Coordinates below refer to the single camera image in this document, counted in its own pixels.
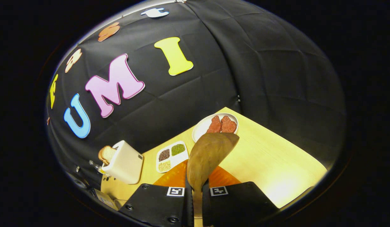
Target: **letter m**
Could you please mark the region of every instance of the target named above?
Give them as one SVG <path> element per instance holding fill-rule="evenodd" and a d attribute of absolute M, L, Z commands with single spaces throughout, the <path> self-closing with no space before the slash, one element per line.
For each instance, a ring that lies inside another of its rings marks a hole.
<path fill-rule="evenodd" d="M 86 91 L 90 91 L 101 109 L 101 116 L 107 118 L 113 112 L 114 107 L 105 101 L 105 98 L 121 104 L 118 86 L 122 89 L 124 99 L 130 99 L 145 88 L 143 81 L 138 81 L 130 70 L 127 62 L 127 54 L 115 58 L 109 65 L 109 81 L 99 76 L 93 76 L 86 84 Z"/>

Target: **wooden spatula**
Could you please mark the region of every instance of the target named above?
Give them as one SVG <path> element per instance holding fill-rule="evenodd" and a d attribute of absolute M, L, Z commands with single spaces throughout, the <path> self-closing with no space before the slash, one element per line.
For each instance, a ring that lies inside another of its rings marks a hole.
<path fill-rule="evenodd" d="M 233 150 L 239 137 L 233 133 L 206 133 L 191 150 L 186 176 L 192 187 L 194 217 L 202 217 L 202 186 L 213 170 Z"/>

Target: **raw meat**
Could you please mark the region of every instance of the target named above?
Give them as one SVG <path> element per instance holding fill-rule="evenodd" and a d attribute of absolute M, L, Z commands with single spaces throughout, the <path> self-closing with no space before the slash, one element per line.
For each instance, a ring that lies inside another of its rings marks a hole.
<path fill-rule="evenodd" d="M 220 132 L 222 130 L 222 123 L 219 119 L 219 116 L 214 116 L 212 118 L 212 123 L 209 125 L 208 131 L 206 133 Z"/>
<path fill-rule="evenodd" d="M 236 131 L 237 125 L 234 121 L 230 120 L 228 116 L 222 118 L 222 132 L 234 133 Z"/>

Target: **letter u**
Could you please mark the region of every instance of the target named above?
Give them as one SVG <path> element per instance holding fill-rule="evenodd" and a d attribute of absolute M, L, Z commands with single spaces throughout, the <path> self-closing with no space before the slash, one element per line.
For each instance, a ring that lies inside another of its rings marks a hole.
<path fill-rule="evenodd" d="M 66 123 L 69 125 L 70 129 L 77 135 L 78 138 L 86 138 L 90 133 L 90 119 L 88 118 L 87 113 L 84 111 L 83 107 L 79 101 L 79 95 L 75 94 L 71 99 L 70 105 L 74 107 L 83 121 L 83 125 L 79 127 L 72 116 L 70 115 L 70 108 L 67 108 L 65 114 L 63 115 L 63 119 L 65 119 Z"/>

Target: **yellow letter i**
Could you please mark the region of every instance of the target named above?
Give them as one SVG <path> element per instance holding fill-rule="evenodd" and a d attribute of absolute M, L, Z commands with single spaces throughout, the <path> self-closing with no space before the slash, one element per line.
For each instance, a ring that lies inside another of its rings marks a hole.
<path fill-rule="evenodd" d="M 180 73 L 188 71 L 194 66 L 192 62 L 185 58 L 180 46 L 178 45 L 179 41 L 180 38 L 178 37 L 170 37 L 160 40 L 154 44 L 154 47 L 160 48 L 166 56 L 170 65 L 168 73 L 171 76 L 176 76 Z"/>

